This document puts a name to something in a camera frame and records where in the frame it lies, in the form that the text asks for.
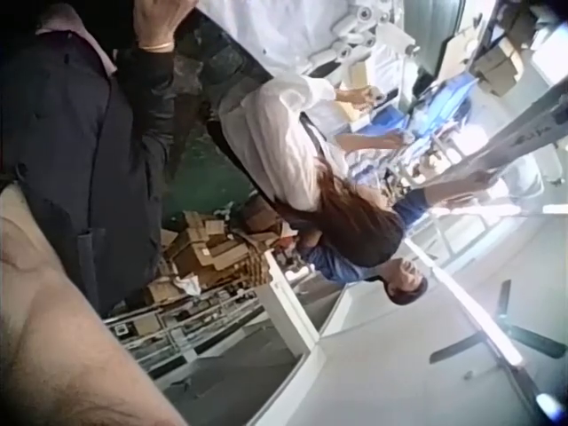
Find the stack of cardboard boxes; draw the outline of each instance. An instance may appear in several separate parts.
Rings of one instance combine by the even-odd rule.
[[[224,220],[193,211],[184,215],[187,229],[175,237],[169,231],[162,232],[164,261],[160,265],[161,278],[148,287],[150,302],[171,302],[183,295],[172,285],[173,277],[181,280],[193,277],[198,280],[201,291],[235,282],[244,287],[270,282],[264,252],[280,238],[277,233],[240,230],[231,233]],[[268,223],[266,216],[262,219],[252,214],[250,219],[251,224],[256,223],[260,228]]]
[[[476,60],[474,68],[479,87],[499,97],[515,87],[525,71],[519,51],[507,37]]]

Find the gold bracelet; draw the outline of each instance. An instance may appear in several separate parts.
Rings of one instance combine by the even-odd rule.
[[[175,42],[168,42],[164,44],[157,44],[155,46],[139,46],[138,48],[142,49],[143,51],[160,51],[162,49],[174,47],[175,45],[176,45]]]

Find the white pillar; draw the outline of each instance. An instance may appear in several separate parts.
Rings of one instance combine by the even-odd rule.
[[[297,357],[310,353],[320,334],[288,284],[272,252],[268,251],[264,256],[270,266],[272,281],[255,290],[258,300],[292,353]]]

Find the man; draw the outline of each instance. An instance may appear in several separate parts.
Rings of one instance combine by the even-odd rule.
[[[2,67],[4,186],[18,184],[67,275],[103,314],[154,278],[160,254],[173,25],[196,0],[152,3],[136,2],[138,48],[116,76],[61,4]]]
[[[408,230],[430,207],[489,189],[493,181],[492,175],[476,172],[461,180],[414,189],[392,209]],[[398,305],[416,301],[428,289],[428,280],[412,262],[396,258],[375,268],[356,266],[326,244],[318,230],[300,232],[296,248],[305,262],[313,264],[330,281],[342,285],[361,280],[382,281],[387,296]]]
[[[185,424],[93,307],[154,276],[174,32],[195,4],[135,0],[138,47],[118,79],[61,6],[2,68],[3,420]]]

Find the fan blade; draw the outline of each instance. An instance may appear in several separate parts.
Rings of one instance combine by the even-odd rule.
[[[501,292],[499,294],[499,302],[497,303],[497,315],[498,319],[504,319],[507,317],[507,310],[509,309],[509,296],[511,294],[511,280],[503,281],[501,284]]]
[[[521,327],[509,326],[508,334],[510,338],[553,359],[562,358],[566,353],[566,349],[568,349],[563,343],[549,339],[544,335],[537,335],[533,331]]]
[[[430,355],[430,363],[436,364],[437,362],[443,361],[444,359],[451,358],[475,346],[476,344],[483,342],[485,339],[485,333],[478,331],[474,335],[471,335],[470,337],[463,339],[458,343],[454,343],[444,349],[435,351]]]

